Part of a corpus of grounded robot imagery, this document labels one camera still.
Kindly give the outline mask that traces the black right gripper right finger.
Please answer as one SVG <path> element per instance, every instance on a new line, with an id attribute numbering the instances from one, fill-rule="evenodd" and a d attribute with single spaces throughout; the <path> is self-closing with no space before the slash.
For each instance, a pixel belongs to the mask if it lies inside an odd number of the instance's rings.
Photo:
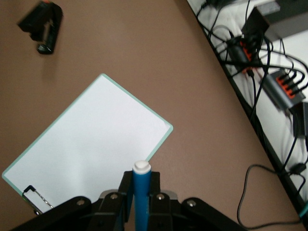
<path id="1" fill-rule="evenodd" d="M 245 231 L 200 198 L 179 202 L 176 193 L 161 190 L 159 172 L 151 174 L 149 196 L 149 231 Z"/>

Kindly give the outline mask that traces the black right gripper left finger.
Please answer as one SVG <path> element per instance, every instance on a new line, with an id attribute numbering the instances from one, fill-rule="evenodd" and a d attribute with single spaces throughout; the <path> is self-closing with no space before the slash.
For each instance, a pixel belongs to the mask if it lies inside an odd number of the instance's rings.
<path id="1" fill-rule="evenodd" d="M 104 191 L 96 202 L 74 197 L 10 231 L 124 231 L 132 198 L 132 171 L 126 171 L 119 188 Z"/>

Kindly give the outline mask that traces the blue marker white cap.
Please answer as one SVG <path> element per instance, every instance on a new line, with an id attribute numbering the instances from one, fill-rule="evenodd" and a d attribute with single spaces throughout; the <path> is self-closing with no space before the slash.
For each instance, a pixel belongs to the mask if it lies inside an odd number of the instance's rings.
<path id="1" fill-rule="evenodd" d="M 145 160 L 135 162 L 132 167 L 135 231 L 147 231 L 151 173 L 151 165 Z"/>

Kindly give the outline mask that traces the white clipboard teal edge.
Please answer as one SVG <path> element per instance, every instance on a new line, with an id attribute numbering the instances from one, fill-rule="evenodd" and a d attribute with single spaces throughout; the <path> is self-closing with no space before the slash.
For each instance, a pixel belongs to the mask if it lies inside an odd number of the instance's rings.
<path id="1" fill-rule="evenodd" d="M 119 186 L 138 160 L 150 160 L 173 126 L 105 74 L 99 75 L 3 172 L 44 213 Z"/>

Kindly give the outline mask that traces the black power adapter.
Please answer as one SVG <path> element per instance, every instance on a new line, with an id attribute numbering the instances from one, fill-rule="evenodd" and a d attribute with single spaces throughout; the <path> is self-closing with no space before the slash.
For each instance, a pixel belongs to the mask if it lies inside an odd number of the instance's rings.
<path id="1" fill-rule="evenodd" d="M 308 102 L 300 102 L 291 109 L 293 130 L 298 138 L 308 138 Z"/>

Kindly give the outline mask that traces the grey usb hub orange ports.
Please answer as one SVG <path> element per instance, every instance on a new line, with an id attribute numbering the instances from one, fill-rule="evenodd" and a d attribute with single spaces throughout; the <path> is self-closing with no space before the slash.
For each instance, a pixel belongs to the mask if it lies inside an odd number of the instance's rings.
<path id="1" fill-rule="evenodd" d="M 296 74 L 291 77 L 283 69 L 279 69 L 267 74 L 263 80 L 263 90 L 281 110 L 290 109 L 306 98 L 294 82 L 295 77 Z"/>
<path id="2" fill-rule="evenodd" d="M 256 52 L 256 43 L 252 39 L 240 36 L 231 38 L 227 43 L 227 52 L 237 71 L 242 73 L 252 71 L 249 64 Z"/>

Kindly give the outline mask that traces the black stapler orange tip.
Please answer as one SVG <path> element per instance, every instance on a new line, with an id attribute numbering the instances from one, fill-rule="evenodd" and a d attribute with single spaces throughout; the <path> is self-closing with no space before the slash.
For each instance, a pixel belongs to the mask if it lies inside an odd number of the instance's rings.
<path id="1" fill-rule="evenodd" d="M 54 53 L 62 19 L 63 11 L 59 5 L 51 0 L 40 0 L 17 25 L 38 43 L 38 53 L 50 55 Z"/>

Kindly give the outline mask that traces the black power box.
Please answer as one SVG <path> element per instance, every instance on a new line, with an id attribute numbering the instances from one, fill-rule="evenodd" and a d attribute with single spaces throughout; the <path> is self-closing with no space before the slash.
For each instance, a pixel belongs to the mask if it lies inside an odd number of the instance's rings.
<path id="1" fill-rule="evenodd" d="M 267 31 L 270 27 L 268 19 L 262 14 L 262 12 L 254 7 L 251 11 L 248 19 L 242 27 L 242 33 L 245 37 L 248 35 L 263 35 L 268 37 Z"/>

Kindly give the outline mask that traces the grey metal box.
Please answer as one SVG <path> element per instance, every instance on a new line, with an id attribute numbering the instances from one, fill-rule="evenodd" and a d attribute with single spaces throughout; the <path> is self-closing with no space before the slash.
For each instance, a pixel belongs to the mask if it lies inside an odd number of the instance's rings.
<path id="1" fill-rule="evenodd" d="M 276 41 L 308 29 L 308 0 L 271 0 L 254 7 L 264 35 Z"/>

